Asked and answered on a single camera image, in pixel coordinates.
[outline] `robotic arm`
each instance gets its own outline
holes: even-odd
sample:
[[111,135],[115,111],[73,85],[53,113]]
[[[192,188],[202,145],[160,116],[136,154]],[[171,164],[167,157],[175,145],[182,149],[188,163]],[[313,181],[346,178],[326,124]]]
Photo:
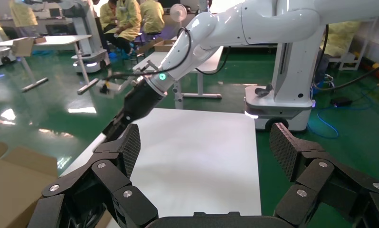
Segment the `robotic arm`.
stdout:
[[177,66],[184,59],[183,63],[140,80],[125,98],[122,111],[103,131],[107,142],[116,140],[132,121],[145,117],[175,81],[199,67],[220,46],[291,43],[310,37],[329,23],[376,16],[379,0],[245,0],[216,15],[201,13],[178,37],[159,71]]

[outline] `table leg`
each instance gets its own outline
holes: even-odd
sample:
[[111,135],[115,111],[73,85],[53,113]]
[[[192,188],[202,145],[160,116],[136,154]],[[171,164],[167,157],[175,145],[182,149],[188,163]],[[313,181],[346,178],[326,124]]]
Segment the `table leg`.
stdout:
[[201,72],[198,72],[198,93],[197,94],[183,93],[182,95],[183,97],[203,97],[203,98],[222,99],[221,94],[204,94],[203,93],[203,74]]
[[35,79],[35,77],[34,77],[34,75],[33,75],[33,72],[31,71],[31,69],[30,69],[30,67],[28,66],[27,61],[26,61],[26,59],[25,59],[24,57],[21,57],[21,62],[22,62],[22,65],[23,65],[23,67],[25,68],[25,70],[27,71],[27,74],[28,74],[28,76],[30,77],[30,80],[31,80],[31,84],[28,85],[28,86],[26,86],[26,87],[24,87],[24,88],[22,89],[22,92],[23,92],[23,93],[25,93],[25,92],[27,92],[27,91],[29,91],[29,90],[31,90],[31,89],[34,89],[34,88],[36,88],[37,86],[39,86],[39,85],[41,85],[41,84],[43,84],[43,83],[45,83],[45,82],[48,81],[48,78],[46,78],[46,77],[37,81],[37,80]]
[[86,82],[86,85],[85,85],[84,87],[80,88],[80,89],[77,91],[77,94],[78,94],[78,95],[82,95],[82,94],[84,94],[87,90],[89,90],[92,86],[96,85],[96,83],[99,81],[99,79],[98,79],[98,78],[95,78],[95,79],[93,79],[92,81],[89,81],[89,77],[87,76],[87,72],[86,72],[85,64],[83,63],[83,60],[82,60],[82,54],[81,54],[81,52],[79,51],[79,48],[78,48],[76,42],[74,43],[74,46],[75,46],[75,52],[76,52],[77,60],[78,60],[78,62],[79,62],[80,67],[82,68],[83,78],[85,79],[85,82]]
[[173,93],[174,93],[174,101],[175,101],[176,109],[184,109],[180,81],[174,82]]

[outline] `white table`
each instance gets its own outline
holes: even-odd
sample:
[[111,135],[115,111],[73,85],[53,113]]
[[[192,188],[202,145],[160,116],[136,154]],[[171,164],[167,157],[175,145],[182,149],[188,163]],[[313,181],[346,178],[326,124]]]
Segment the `white table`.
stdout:
[[[79,61],[79,64],[82,68],[82,74],[83,74],[83,77],[85,78],[85,81],[86,81],[86,85],[82,88],[80,88],[78,90],[78,94],[81,95],[83,94],[84,92],[86,92],[89,88],[91,88],[92,86],[94,86],[99,79],[94,79],[92,81],[89,81],[89,77],[87,76],[87,72],[86,72],[86,69],[85,69],[85,65],[83,63],[83,60],[82,60],[82,54],[81,52],[79,51],[79,48],[78,48],[78,45],[77,43],[83,39],[88,39],[90,38],[92,35],[77,35],[77,36],[48,36],[48,37],[45,37],[46,38],[46,42],[44,43],[39,43],[39,44],[34,44],[33,46],[33,50],[53,50],[53,49],[57,49],[56,47],[58,46],[65,46],[64,49],[74,49],[75,52],[76,52],[76,56],[77,56],[77,59]],[[13,41],[14,40],[20,40],[20,39],[23,39],[23,38],[18,38],[18,39],[13,39],[13,40],[8,40],[8,41],[4,41],[4,42],[0,42],[0,47],[11,47],[13,46]],[[31,72],[31,69],[29,67],[29,65],[27,64],[27,61],[24,57],[21,57],[21,62],[25,68],[25,70],[27,71],[31,81],[32,81],[32,84],[28,85],[27,87],[23,88],[22,89],[22,92],[27,92],[43,83],[45,83],[46,81],[48,81],[48,78],[43,78],[41,80],[36,80],[34,75],[33,75],[33,72]]]
[[[159,217],[261,215],[254,120],[244,114],[154,109],[135,122],[142,148],[131,181]],[[63,175],[79,168],[99,135]],[[112,221],[108,228],[117,228]]]
[[[211,58],[206,60],[201,66],[199,66],[198,69],[205,73],[212,73],[216,71],[219,65],[220,57],[222,56],[222,51],[223,51],[223,47],[220,47],[218,51],[214,55],[212,55]],[[161,62],[166,57],[166,55],[167,55],[167,52],[153,52],[151,55],[149,55],[144,60],[142,60],[139,64],[134,66],[133,70],[145,67],[149,60],[156,66],[160,66]],[[151,71],[154,71],[154,69],[149,68],[147,71],[151,72]],[[182,93],[180,82],[176,82],[174,84],[173,91],[175,94],[175,105],[177,109],[183,109],[183,97],[203,97],[203,98],[222,99],[221,94],[203,93],[203,74],[201,72],[198,72],[196,69],[193,69],[191,73],[198,74],[198,93],[197,94]]]

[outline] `blue cable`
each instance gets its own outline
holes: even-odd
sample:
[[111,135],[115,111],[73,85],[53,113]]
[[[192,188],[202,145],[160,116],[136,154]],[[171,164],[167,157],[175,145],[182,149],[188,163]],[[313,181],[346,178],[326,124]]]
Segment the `blue cable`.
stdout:
[[367,96],[367,94],[364,94],[363,91],[361,91],[361,94],[363,94],[363,97],[367,98],[368,101],[370,101],[370,105],[368,107],[363,107],[363,108],[353,108],[353,107],[336,107],[336,106],[331,106],[331,107],[327,107],[327,108],[324,108],[322,109],[321,111],[319,111],[317,113],[317,117],[318,119],[320,119],[325,125],[327,125],[328,127],[330,127],[331,129],[333,129],[336,133],[336,136],[325,136],[325,135],[322,135],[316,131],[314,131],[309,124],[307,124],[307,127],[308,129],[315,135],[317,136],[320,136],[322,138],[325,138],[325,139],[336,139],[339,137],[339,132],[338,130],[336,130],[336,128],[332,125],[330,125],[329,123],[327,123],[325,120],[322,119],[322,117],[320,116],[320,114],[326,110],[330,110],[330,109],[344,109],[344,110],[352,110],[352,111],[363,111],[363,110],[368,110],[368,109],[371,109],[374,105],[373,101]]

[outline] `black cable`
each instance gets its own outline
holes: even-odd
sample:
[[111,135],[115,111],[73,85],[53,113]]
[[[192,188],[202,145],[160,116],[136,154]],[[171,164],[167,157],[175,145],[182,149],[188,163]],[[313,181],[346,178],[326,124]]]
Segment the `black cable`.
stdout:
[[185,57],[177,65],[175,65],[175,66],[173,66],[173,67],[171,67],[169,69],[160,70],[160,71],[154,71],[154,72],[141,73],[141,74],[123,74],[123,73],[120,73],[120,72],[116,72],[113,75],[108,76],[106,78],[106,80],[109,81],[110,79],[125,79],[127,76],[155,75],[155,74],[166,73],[168,71],[172,71],[174,69],[177,69],[187,59],[188,55],[190,54],[191,46],[192,46],[192,38],[191,38],[190,31],[188,29],[182,27],[182,28],[179,29],[179,33],[181,32],[181,30],[184,30],[184,32],[188,35],[189,44],[188,44],[188,50],[187,50],[187,53],[185,54]]
[[320,63],[321,63],[321,61],[322,61],[322,58],[323,58],[323,56],[324,56],[325,48],[326,48],[327,41],[328,41],[328,33],[329,33],[329,26],[326,25],[326,26],[325,26],[325,40],[324,40],[324,46],[322,47],[322,53],[321,53],[321,56],[320,56],[320,61],[318,62],[318,65],[316,66],[316,68],[315,68],[315,70],[314,70],[314,77],[313,77],[313,86],[314,86],[314,88],[316,88],[316,89],[318,89],[318,90],[320,90],[320,91],[334,91],[334,90],[337,90],[337,89],[342,89],[342,88],[345,88],[345,87],[347,87],[347,86],[350,86],[350,85],[352,85],[353,83],[358,82],[358,81],[360,81],[360,80],[362,80],[362,79],[364,79],[364,78],[370,76],[371,74],[374,74],[374,73],[376,73],[376,72],[379,71],[379,67],[377,67],[377,68],[375,68],[375,69],[373,69],[373,70],[371,70],[371,71],[369,71],[369,72],[363,74],[362,76],[360,76],[360,77],[358,77],[358,78],[356,78],[356,79],[353,79],[353,80],[351,80],[350,82],[347,82],[347,83],[345,83],[345,84],[343,84],[343,85],[340,85],[340,86],[337,86],[337,87],[334,87],[334,88],[326,88],[326,89],[324,89],[324,88],[319,88],[318,85],[315,83],[315,80],[314,80],[314,79],[315,79],[315,75],[317,74],[318,66],[320,65]]
[[321,55],[320,55],[320,60],[318,61],[318,64],[315,66],[315,69],[314,69],[314,76],[313,76],[313,84],[314,84],[314,86],[315,86],[315,76],[317,75],[318,66],[321,64],[322,58],[324,58],[325,49],[327,48],[328,34],[329,34],[328,30],[329,30],[329,25],[325,25],[324,45],[322,47],[322,51],[321,51]]
[[356,100],[353,100],[352,102],[356,102],[358,100],[361,100],[362,98],[366,97],[368,94],[370,94],[371,92],[373,92],[377,88],[379,88],[379,85],[376,86],[376,87],[373,87],[373,88],[369,89],[365,94],[363,94],[363,96],[361,96],[360,98],[358,98]]
[[214,74],[219,73],[219,71],[221,71],[221,69],[223,69],[223,67],[225,67],[225,65],[226,65],[226,61],[227,61],[227,59],[228,59],[228,55],[229,55],[229,53],[230,53],[230,49],[231,49],[231,46],[229,46],[229,47],[227,48],[227,52],[226,52],[225,60],[224,60],[224,62],[223,62],[223,65],[219,68],[219,70],[217,70],[217,71],[215,71],[215,72],[213,72],[213,73],[205,73],[205,72],[199,70],[198,68],[196,68],[196,70],[197,70],[198,72],[204,74],[204,75],[214,75]]

